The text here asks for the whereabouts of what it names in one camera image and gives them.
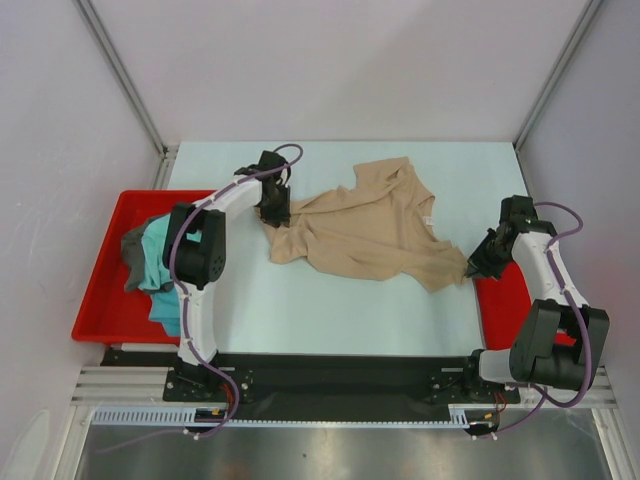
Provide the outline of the beige t shirt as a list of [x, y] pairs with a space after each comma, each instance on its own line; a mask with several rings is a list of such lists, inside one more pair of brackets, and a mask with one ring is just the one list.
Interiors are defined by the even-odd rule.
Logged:
[[286, 226], [264, 228], [270, 260], [306, 260], [321, 273], [385, 281], [399, 274], [436, 292], [465, 281], [467, 258], [433, 230], [434, 194], [406, 157], [361, 163], [356, 185], [291, 205]]

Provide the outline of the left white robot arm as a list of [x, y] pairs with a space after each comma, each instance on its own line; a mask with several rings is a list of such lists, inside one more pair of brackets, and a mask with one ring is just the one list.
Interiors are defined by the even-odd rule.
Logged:
[[208, 367], [218, 353], [212, 320], [216, 283], [226, 266], [227, 227], [247, 210], [265, 225], [290, 223], [291, 167], [303, 155], [295, 143], [261, 153], [257, 163], [236, 170], [225, 187], [170, 212], [163, 263], [169, 270], [180, 306], [180, 360], [192, 368], [186, 387], [197, 398], [214, 397], [220, 374]]

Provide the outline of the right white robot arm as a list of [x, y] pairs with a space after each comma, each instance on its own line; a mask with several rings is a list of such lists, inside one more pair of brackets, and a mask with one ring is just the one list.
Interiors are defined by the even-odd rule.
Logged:
[[586, 391], [604, 349], [610, 320], [580, 294], [560, 252], [562, 233], [543, 220], [527, 196], [502, 200], [499, 225], [470, 255], [466, 277], [481, 285], [517, 277], [528, 307], [507, 348], [476, 352], [477, 367], [461, 376], [463, 393], [484, 401], [498, 383]]

